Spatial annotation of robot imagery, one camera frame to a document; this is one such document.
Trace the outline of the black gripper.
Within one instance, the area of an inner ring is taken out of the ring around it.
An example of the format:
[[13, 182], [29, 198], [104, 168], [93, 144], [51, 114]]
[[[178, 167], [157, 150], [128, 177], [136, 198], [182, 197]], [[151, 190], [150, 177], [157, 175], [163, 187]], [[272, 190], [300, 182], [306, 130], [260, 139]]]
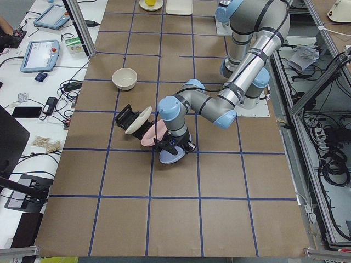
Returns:
[[161, 140], [154, 139], [154, 148], [157, 152], [166, 151], [171, 156], [176, 156], [179, 153], [188, 154], [196, 149], [196, 144], [191, 141], [191, 134], [187, 130], [181, 136], [173, 136], [170, 131], [165, 132]]

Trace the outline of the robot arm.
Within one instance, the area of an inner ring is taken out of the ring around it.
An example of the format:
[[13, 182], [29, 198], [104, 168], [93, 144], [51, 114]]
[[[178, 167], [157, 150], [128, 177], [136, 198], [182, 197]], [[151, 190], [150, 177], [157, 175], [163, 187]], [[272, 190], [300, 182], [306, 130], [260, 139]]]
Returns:
[[290, 28], [289, 8], [288, 1], [230, 1], [217, 7], [216, 19], [232, 30], [230, 53], [220, 69], [227, 81], [216, 97], [207, 95], [201, 82], [189, 80], [160, 100], [158, 113], [167, 131], [161, 140], [154, 140], [157, 152], [176, 156], [196, 149], [185, 121], [190, 110], [222, 129], [230, 127], [237, 117], [236, 105], [284, 43]]

